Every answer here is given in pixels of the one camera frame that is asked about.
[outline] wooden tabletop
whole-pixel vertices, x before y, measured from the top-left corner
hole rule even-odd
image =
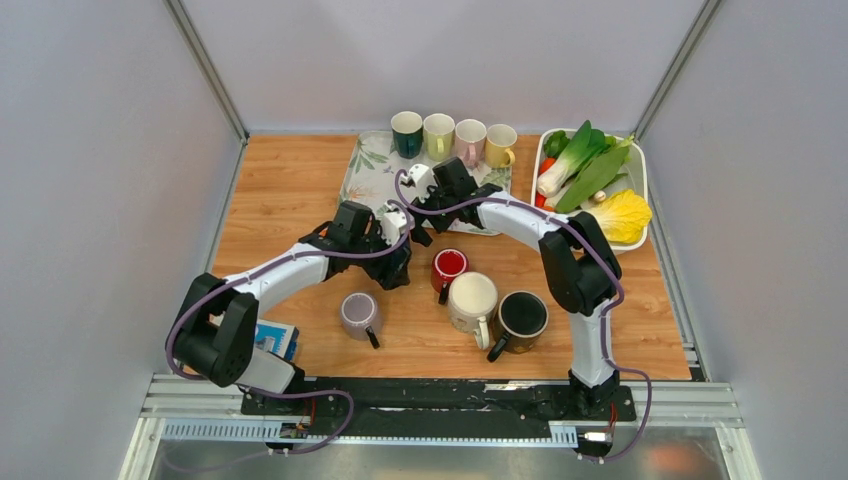
[[[521,136],[515,148],[512,194],[526,201],[538,141],[536,135]],[[213,273],[230,275],[259,265],[332,219],[355,143],[354,135],[251,137]],[[568,317],[548,292],[539,254],[505,235],[433,236],[428,248],[413,244],[407,287],[383,291],[362,269],[351,267],[269,310],[266,320],[300,329],[295,363],[316,376],[566,378],[572,356]],[[473,336],[454,330],[429,282],[433,255],[448,247],[465,252],[501,295],[529,290],[544,299],[551,318],[533,350],[505,353],[490,364]],[[689,379],[653,247],[646,242],[618,259],[627,298],[612,315],[616,361],[655,379]],[[341,327],[339,306],[354,291],[373,294],[384,315],[378,350],[349,338]]]

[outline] tray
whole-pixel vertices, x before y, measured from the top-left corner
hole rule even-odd
[[[338,203],[345,200],[353,200],[368,206],[374,211],[375,216],[380,217],[385,213],[384,203],[386,200],[398,200],[395,194],[395,174],[399,169],[409,170],[416,163],[423,163],[433,167],[436,162],[430,159],[421,149],[421,154],[413,159],[401,158],[395,152],[392,142],[392,132],[373,131],[365,132],[356,139],[356,146],[347,165],[342,188],[339,192]],[[478,168],[468,171],[478,185],[492,183],[509,192],[512,187],[512,167],[490,168],[481,164]],[[401,192],[407,200],[415,198],[415,190],[409,187],[401,187]],[[480,229],[474,225],[455,221],[450,230],[455,232],[474,233],[478,235],[498,235],[487,229]]]
[[[536,166],[533,168],[534,172],[539,171],[539,164],[545,160],[545,141],[548,139],[551,134],[554,132],[558,132],[560,130],[565,131],[565,134],[568,138],[572,138],[574,133],[577,131],[573,128],[554,128],[552,130],[548,130],[545,132],[542,137],[539,139],[539,148],[536,151]],[[622,140],[621,137],[615,136],[616,139]],[[645,152],[636,145],[636,143],[630,144],[630,161],[626,165],[622,165],[621,173],[627,173],[627,176],[622,178],[621,180],[613,183],[609,187],[605,188],[604,191],[606,194],[612,195],[614,193],[618,193],[622,190],[633,189],[637,195],[648,200],[648,172],[645,169]],[[530,198],[536,198],[536,179],[538,177],[538,173],[533,175],[533,186],[530,190]],[[590,206],[588,203],[584,203],[583,208]],[[639,241],[636,243],[617,243],[610,242],[610,246],[612,247],[612,251],[616,254],[629,252],[630,250],[636,250],[641,247],[643,243],[645,243],[645,239],[648,238],[648,227],[642,229],[642,236],[639,238]]]

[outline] black handle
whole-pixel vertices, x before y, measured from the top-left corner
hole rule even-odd
[[[380,341],[377,340],[377,334],[374,333],[374,329],[365,327],[365,333],[368,335],[368,340],[371,340],[371,346],[374,347],[374,350],[380,348]]]
[[[506,348],[506,342],[508,342],[510,338],[512,338],[512,335],[510,335],[509,332],[504,332],[503,335],[501,335],[501,338],[498,339],[498,343],[489,350],[489,354],[486,355],[486,360],[489,362],[497,360],[498,357],[501,356],[501,353],[503,353],[503,349]]]
[[[439,290],[439,305],[448,303],[448,291],[450,291],[450,283],[442,282],[442,289]]]

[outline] yellow cabbage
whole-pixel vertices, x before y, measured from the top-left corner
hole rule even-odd
[[[653,216],[648,202],[633,190],[618,192],[586,211],[598,221],[607,240],[618,243],[638,242]]]

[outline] metal frame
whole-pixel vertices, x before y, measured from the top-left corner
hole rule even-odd
[[[177,28],[186,40],[192,54],[206,76],[210,89],[216,96],[221,109],[227,116],[236,135],[242,141],[242,151],[227,197],[221,212],[221,220],[212,241],[207,267],[214,261],[218,249],[222,228],[232,201],[241,165],[246,152],[249,133],[241,122],[235,106],[223,86],[205,48],[197,34],[188,12],[181,0],[164,0],[171,12]],[[634,133],[637,139],[645,132],[656,116],[663,100],[677,79],[698,40],[715,15],[721,0],[705,0],[695,21],[690,27],[674,59],[657,86],[650,102],[645,108]],[[663,277],[674,308],[675,318],[683,339],[684,350],[691,368],[706,368],[700,360],[695,330],[687,308],[686,295],[678,280],[675,267],[676,259],[665,234],[662,211],[653,197],[648,198],[655,212],[651,222],[651,236],[659,258]],[[516,381],[516,386],[538,384],[561,384],[556,381]],[[633,392],[636,403],[637,421],[644,414],[644,402],[647,397],[644,382],[625,381]],[[711,382],[653,382],[653,406],[650,426],[653,427],[700,427],[714,428],[722,447],[724,460],[731,479],[758,479],[760,474],[751,452],[744,422],[729,384]],[[194,439],[210,441],[254,441],[264,442],[277,439],[280,427],[295,424],[301,420],[297,416],[248,417],[241,415],[241,395],[236,388],[221,389],[211,383],[191,382],[175,375],[154,375],[147,397],[144,401],[132,442],[127,451],[120,479],[147,479],[153,467],[156,452],[161,440]],[[455,445],[455,446],[524,446],[524,447],[560,447],[566,448],[575,439],[577,427],[602,426],[601,422],[550,422],[551,439],[505,440],[505,439],[441,439],[441,438],[381,438],[341,436],[338,443],[380,444],[380,445]],[[319,441],[323,437],[313,437],[307,441]]]

